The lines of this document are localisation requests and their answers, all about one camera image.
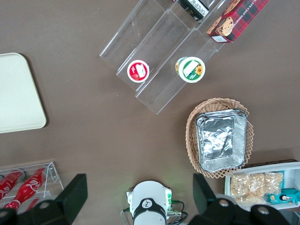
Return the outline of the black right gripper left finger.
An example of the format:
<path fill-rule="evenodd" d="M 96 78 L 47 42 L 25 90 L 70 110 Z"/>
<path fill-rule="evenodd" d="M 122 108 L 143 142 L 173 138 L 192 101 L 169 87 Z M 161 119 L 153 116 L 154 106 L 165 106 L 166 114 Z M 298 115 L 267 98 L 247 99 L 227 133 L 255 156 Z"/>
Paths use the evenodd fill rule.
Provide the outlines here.
<path fill-rule="evenodd" d="M 71 225 L 88 198 L 87 175 L 77 174 L 54 199 L 17 216 L 18 225 Z"/>

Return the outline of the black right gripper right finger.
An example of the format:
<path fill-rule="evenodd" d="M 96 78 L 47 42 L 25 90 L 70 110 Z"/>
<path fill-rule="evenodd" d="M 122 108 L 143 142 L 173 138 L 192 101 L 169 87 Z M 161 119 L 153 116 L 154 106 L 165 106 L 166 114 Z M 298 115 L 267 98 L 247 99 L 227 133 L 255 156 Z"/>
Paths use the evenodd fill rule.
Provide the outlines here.
<path fill-rule="evenodd" d="M 193 174 L 193 198 L 198 215 L 190 225 L 247 225 L 248 212 L 230 200 L 217 198 L 204 176 Z"/>

